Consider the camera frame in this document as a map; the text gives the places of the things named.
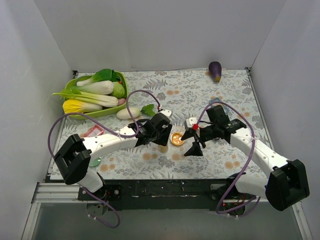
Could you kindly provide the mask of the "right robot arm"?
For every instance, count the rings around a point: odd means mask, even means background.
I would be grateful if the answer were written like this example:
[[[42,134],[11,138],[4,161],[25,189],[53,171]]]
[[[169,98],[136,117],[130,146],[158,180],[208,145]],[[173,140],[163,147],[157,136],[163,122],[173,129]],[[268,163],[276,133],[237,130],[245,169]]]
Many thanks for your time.
[[[200,127],[195,117],[185,121],[182,139],[193,138],[194,141],[184,155],[202,156],[206,142],[222,139],[248,156],[266,176],[254,177],[241,170],[227,178],[222,198],[237,199],[248,194],[266,199],[276,210],[283,211],[310,195],[306,168],[300,160],[289,160],[277,154],[257,140],[241,120],[230,120],[221,105],[207,109],[206,113],[209,117],[206,127]]]

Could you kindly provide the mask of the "orange round pill case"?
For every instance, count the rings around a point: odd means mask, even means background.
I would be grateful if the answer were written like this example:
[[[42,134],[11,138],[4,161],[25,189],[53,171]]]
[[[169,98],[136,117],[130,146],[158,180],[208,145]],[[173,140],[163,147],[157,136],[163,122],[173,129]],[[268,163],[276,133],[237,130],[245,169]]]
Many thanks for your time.
[[[170,136],[170,141],[174,146],[181,146],[185,142],[182,137],[183,135],[180,132],[174,132]]]

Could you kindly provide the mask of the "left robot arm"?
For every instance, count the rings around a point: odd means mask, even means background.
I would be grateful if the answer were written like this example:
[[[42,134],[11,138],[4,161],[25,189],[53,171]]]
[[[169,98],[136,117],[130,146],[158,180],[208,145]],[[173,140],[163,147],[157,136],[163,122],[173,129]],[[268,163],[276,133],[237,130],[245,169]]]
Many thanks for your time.
[[[137,127],[133,123],[118,130],[116,134],[84,138],[78,134],[69,136],[54,156],[64,183],[78,184],[85,187],[95,200],[103,199],[107,193],[105,183],[102,176],[89,168],[90,160],[149,143],[166,146],[173,126],[171,115],[170,110],[163,109],[151,119],[141,120],[136,136],[134,134]]]

